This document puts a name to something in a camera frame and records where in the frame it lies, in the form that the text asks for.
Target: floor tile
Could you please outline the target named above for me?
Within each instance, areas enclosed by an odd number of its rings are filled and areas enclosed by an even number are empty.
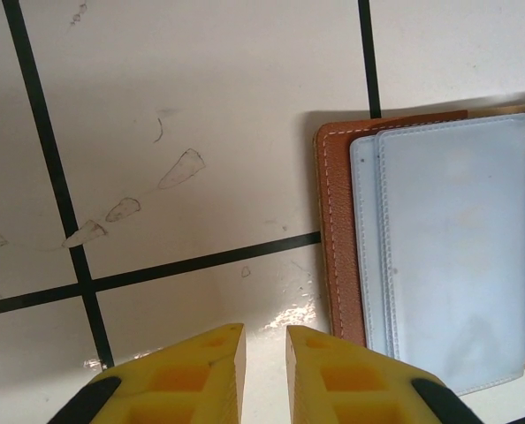
[[[525,417],[525,374],[522,378],[462,397],[484,424],[504,424]]]
[[[80,298],[0,314],[0,424],[43,424],[99,369]]]
[[[307,246],[100,293],[116,363],[244,322],[243,422],[288,422],[285,326],[329,327],[317,283],[320,258],[320,246]]]
[[[386,115],[464,99],[525,99],[525,0],[370,4]]]
[[[94,276],[318,229],[313,131],[368,105],[354,1],[78,3],[22,7]]]
[[[0,2],[0,299],[75,281]]]

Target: white tile floor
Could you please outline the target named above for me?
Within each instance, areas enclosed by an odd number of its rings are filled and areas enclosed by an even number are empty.
[[[311,134],[368,116],[354,0],[81,1],[21,7],[93,278],[318,230]],[[371,2],[385,115],[525,98],[525,0],[447,3]],[[1,3],[0,236],[0,299],[75,283]],[[284,326],[328,328],[320,248],[99,292],[115,361],[245,322],[243,422],[288,422]],[[80,298],[0,314],[0,423],[45,422],[96,359]],[[520,418],[525,376],[464,399]]]

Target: light blue card holder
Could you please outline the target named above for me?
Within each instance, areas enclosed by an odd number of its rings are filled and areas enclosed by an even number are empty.
[[[458,393],[525,366],[525,114],[351,145],[367,345]]]

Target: brown leather wallet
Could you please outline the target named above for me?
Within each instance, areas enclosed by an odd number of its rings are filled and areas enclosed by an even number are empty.
[[[525,105],[390,117],[322,126],[315,138],[319,210],[333,335],[366,345],[354,228],[349,147],[381,130],[525,112]]]

